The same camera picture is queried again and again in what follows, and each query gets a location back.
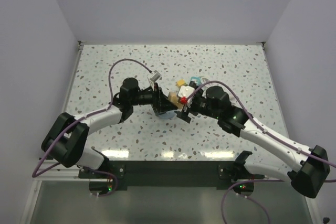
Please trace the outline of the beige cube socket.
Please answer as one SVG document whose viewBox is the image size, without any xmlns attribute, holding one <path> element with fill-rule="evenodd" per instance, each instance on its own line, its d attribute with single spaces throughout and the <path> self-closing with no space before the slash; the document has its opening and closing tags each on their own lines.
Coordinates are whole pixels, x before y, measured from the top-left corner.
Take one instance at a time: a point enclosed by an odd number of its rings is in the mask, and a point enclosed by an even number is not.
<svg viewBox="0 0 336 224">
<path fill-rule="evenodd" d="M 174 104 L 178 109 L 183 108 L 183 104 L 180 103 L 179 97 L 177 96 L 176 92 L 169 92 L 168 94 L 168 100 Z"/>
</svg>

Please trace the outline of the yellow green plug adapter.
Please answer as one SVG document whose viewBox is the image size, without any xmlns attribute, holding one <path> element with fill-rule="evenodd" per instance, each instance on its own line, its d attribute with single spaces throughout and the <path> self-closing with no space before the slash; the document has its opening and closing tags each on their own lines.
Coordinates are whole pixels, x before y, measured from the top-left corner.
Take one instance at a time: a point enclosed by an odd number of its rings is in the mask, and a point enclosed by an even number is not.
<svg viewBox="0 0 336 224">
<path fill-rule="evenodd" d="M 184 80 L 179 80 L 179 81 L 176 82 L 176 86 L 178 88 L 186 86 L 186 85 L 187 85 L 187 83 Z"/>
</svg>

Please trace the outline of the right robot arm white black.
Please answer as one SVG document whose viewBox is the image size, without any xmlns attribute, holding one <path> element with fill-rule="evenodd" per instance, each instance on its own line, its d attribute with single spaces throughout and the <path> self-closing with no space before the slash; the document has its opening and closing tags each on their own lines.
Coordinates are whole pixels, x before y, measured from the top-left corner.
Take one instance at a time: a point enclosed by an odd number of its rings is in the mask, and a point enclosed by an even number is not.
<svg viewBox="0 0 336 224">
<path fill-rule="evenodd" d="M 190 122 L 191 113 L 216 119 L 226 133 L 262 147 L 287 165 L 283 172 L 272 165 L 251 164 L 242 160 L 234 165 L 237 177 L 246 178 L 250 174 L 258 174 L 289 181 L 298 193 L 316 198 L 331 166 L 323 147 L 300 144 L 270 129 L 243 107 L 233 105 L 228 93 L 220 86 L 209 87 L 206 91 L 196 85 L 181 86 L 177 98 L 183 105 L 177 113 L 178 118 Z"/>
</svg>

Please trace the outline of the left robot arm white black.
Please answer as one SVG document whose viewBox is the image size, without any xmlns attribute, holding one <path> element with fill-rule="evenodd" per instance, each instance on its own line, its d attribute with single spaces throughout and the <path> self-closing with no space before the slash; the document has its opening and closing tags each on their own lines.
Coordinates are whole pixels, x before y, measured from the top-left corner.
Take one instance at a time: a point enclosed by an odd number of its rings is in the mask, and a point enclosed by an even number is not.
<svg viewBox="0 0 336 224">
<path fill-rule="evenodd" d="M 107 126 L 126 121 L 136 105 L 150 105 L 155 115 L 177 110 L 157 83 L 142 90 L 137 79 L 126 78 L 106 109 L 76 116 L 64 112 L 57 117 L 41 149 L 66 168 L 74 165 L 87 167 L 97 178 L 103 178 L 109 171 L 108 158 L 86 148 L 87 137 Z"/>
</svg>

